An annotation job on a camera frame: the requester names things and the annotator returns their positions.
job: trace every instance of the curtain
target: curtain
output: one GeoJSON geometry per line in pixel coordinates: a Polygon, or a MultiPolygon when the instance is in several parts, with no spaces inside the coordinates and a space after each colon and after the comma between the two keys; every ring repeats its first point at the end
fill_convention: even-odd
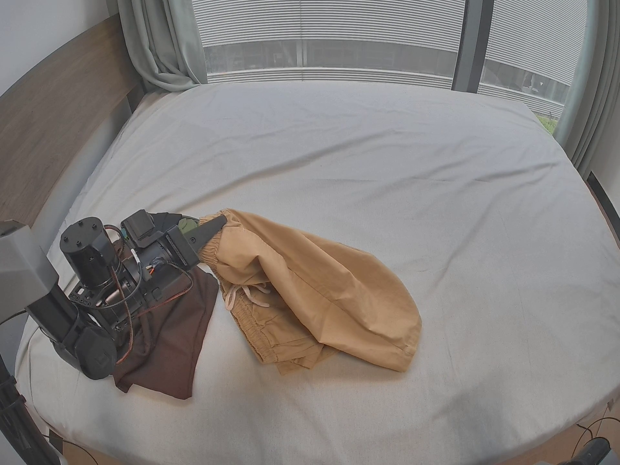
{"type": "Polygon", "coordinates": [[[182,91],[206,83],[191,0],[116,1],[129,57],[147,89],[182,91]]]}
{"type": "Polygon", "coordinates": [[[620,0],[588,0],[582,49],[555,138],[582,177],[611,119],[620,86],[620,0]]]}

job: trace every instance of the white bed sheet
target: white bed sheet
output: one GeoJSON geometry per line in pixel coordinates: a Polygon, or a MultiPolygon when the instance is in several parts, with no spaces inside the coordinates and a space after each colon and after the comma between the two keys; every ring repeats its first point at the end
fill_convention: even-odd
{"type": "MultiPolygon", "coordinates": [[[[400,374],[345,354],[280,376],[218,300],[186,401],[61,361],[28,321],[33,412],[128,464],[478,464],[517,455],[620,389],[620,253],[523,105],[347,82],[150,97],[63,228],[140,208],[231,207],[374,253],[423,321],[400,374]]],[[[71,269],[54,246],[61,275],[71,269]]]]}

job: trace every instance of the clothing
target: clothing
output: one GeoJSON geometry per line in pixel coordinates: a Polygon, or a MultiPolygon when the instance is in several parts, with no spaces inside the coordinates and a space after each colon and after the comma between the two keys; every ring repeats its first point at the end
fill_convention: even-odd
{"type": "Polygon", "coordinates": [[[405,286],[379,260],[258,215],[221,213],[228,222],[198,256],[262,363],[285,374],[341,350],[408,368],[422,322],[405,286]]]}
{"type": "MultiPolygon", "coordinates": [[[[133,348],[114,370],[114,383],[123,391],[132,384],[168,394],[191,397],[194,370],[206,328],[218,295],[218,282],[198,267],[190,272],[194,286],[179,299],[134,320],[133,348]]],[[[162,293],[163,298],[182,291],[188,283],[182,275],[162,293]]],[[[120,348],[125,353],[129,340],[120,348]]]]}

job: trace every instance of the white drawstring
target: white drawstring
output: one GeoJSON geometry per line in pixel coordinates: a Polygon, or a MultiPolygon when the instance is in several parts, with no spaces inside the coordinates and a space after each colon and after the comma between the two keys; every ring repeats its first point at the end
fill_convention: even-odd
{"type": "Polygon", "coordinates": [[[228,293],[226,293],[226,297],[224,298],[224,305],[226,305],[226,310],[230,311],[233,309],[234,301],[237,298],[237,291],[239,290],[243,290],[248,300],[250,300],[254,305],[268,307],[269,306],[268,303],[259,301],[250,294],[250,286],[258,289],[261,293],[265,293],[265,294],[271,293],[271,291],[269,291],[266,287],[259,286],[258,284],[249,284],[249,285],[234,284],[232,288],[228,290],[228,293]]]}

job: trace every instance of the wooden headboard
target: wooden headboard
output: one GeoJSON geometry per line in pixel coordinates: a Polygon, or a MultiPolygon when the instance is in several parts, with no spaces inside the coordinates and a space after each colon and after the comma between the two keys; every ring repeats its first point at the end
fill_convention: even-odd
{"type": "Polygon", "coordinates": [[[90,136],[140,87],[118,14],[86,30],[0,97],[0,221],[32,226],[90,136]]]}

